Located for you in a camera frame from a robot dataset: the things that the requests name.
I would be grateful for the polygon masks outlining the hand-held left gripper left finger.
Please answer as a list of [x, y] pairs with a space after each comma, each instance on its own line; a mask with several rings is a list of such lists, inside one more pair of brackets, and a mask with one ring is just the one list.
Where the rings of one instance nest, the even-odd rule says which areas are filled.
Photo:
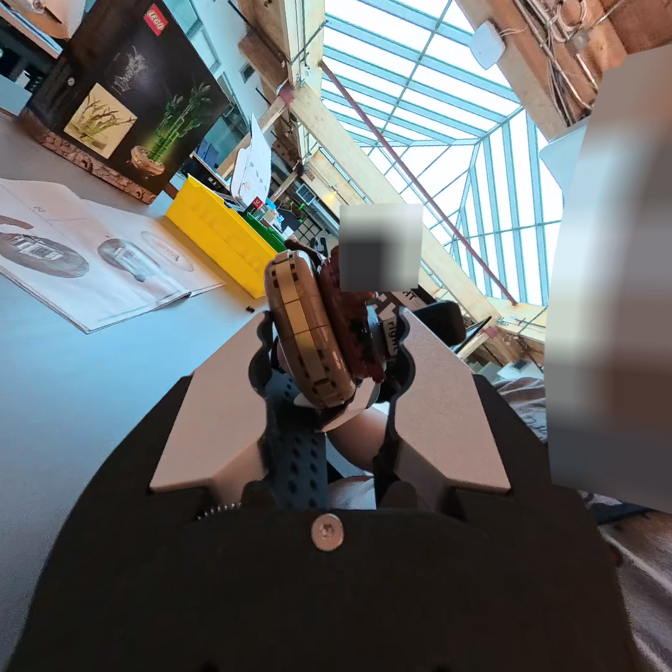
[[149, 484], [153, 492], [204, 487], [233, 505], [267, 474], [261, 445], [272, 327], [269, 312], [256, 314], [194, 371]]

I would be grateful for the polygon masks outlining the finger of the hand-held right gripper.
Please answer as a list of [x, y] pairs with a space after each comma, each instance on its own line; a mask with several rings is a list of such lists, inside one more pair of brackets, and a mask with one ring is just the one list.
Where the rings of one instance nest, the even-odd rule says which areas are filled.
[[365, 379], [356, 387], [356, 391], [346, 404], [339, 408], [330, 408], [334, 411], [328, 418], [320, 418], [315, 432], [328, 433], [342, 424], [357, 417], [367, 408], [371, 408], [377, 402], [381, 385], [373, 379]]

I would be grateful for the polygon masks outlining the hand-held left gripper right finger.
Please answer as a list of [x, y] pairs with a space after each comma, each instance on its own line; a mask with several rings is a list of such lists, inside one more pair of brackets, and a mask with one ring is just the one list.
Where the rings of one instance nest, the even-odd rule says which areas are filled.
[[399, 310], [399, 364], [407, 377], [391, 399], [375, 463], [376, 502], [410, 484], [421, 505], [452, 489], [508, 495], [511, 483], [471, 369], [416, 313]]

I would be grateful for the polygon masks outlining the round brown brick pot model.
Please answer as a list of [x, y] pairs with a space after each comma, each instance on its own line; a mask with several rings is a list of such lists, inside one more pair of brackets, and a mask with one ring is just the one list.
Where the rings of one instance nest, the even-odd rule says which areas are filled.
[[329, 257], [304, 249], [277, 254], [264, 272], [264, 289], [290, 374], [307, 403], [339, 408], [365, 379], [381, 385], [385, 369], [365, 367], [365, 314], [375, 292], [340, 285], [339, 247]]

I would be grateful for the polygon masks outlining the person's right forearm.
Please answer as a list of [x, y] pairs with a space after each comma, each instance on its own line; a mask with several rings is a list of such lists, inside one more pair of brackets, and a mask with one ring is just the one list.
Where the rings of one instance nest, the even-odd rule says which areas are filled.
[[389, 404], [364, 409], [327, 432], [336, 451], [363, 472], [372, 473], [374, 458], [384, 442]]

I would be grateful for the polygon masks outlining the grey desk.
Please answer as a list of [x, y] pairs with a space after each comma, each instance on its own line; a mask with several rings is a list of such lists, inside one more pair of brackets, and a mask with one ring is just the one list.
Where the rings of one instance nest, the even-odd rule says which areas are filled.
[[1, 667], [55, 538], [110, 452], [162, 396], [249, 320], [254, 300], [163, 215], [39, 146], [1, 112], [1, 176], [159, 219], [225, 285], [86, 335], [1, 278]]

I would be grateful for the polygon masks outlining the black office chair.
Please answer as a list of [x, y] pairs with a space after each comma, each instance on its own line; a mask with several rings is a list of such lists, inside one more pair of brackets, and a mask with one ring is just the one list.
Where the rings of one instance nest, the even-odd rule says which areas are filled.
[[449, 348], [466, 340], [466, 327], [458, 304], [439, 301], [414, 311], [416, 317]]

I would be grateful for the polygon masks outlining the green plastic bin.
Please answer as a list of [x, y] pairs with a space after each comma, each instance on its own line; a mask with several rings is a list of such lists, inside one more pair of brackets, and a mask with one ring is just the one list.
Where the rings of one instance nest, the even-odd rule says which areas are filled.
[[248, 225], [271, 247], [276, 253], [282, 253], [286, 250], [283, 239], [273, 228], [266, 227], [257, 220], [252, 214], [245, 211], [243, 218]]

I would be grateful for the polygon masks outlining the yellow plastic bin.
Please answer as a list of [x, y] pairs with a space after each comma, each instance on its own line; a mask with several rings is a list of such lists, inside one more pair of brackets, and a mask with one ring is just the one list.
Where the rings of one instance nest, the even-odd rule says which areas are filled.
[[253, 298], [265, 296], [265, 268], [278, 253], [219, 194], [189, 176], [166, 217]]

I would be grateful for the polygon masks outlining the open instruction booklet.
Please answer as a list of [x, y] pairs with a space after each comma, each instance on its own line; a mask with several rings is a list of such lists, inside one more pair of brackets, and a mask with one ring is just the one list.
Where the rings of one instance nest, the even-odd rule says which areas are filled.
[[225, 284], [155, 218], [1, 179], [1, 274], [91, 333]]

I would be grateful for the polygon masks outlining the instruction sheet on wooden board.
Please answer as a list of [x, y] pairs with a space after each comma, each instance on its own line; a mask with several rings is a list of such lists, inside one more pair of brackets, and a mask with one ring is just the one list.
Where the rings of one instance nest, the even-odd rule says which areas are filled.
[[247, 208], [259, 199], [268, 197], [272, 176], [272, 152], [254, 115], [250, 117], [251, 140], [237, 153], [231, 178], [231, 195], [239, 205]]

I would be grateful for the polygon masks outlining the white ceiling device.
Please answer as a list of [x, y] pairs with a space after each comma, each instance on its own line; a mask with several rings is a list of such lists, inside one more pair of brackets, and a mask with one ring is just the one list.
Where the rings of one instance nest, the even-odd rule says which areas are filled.
[[469, 48], [479, 67], [489, 70], [499, 63], [506, 45], [498, 27], [486, 20], [474, 30]]

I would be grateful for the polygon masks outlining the black brick set box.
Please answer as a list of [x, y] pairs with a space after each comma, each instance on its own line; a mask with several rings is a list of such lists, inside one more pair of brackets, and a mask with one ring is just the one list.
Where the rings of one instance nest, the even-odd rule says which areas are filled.
[[96, 1], [21, 111], [38, 144], [152, 204], [229, 102], [163, 1]]

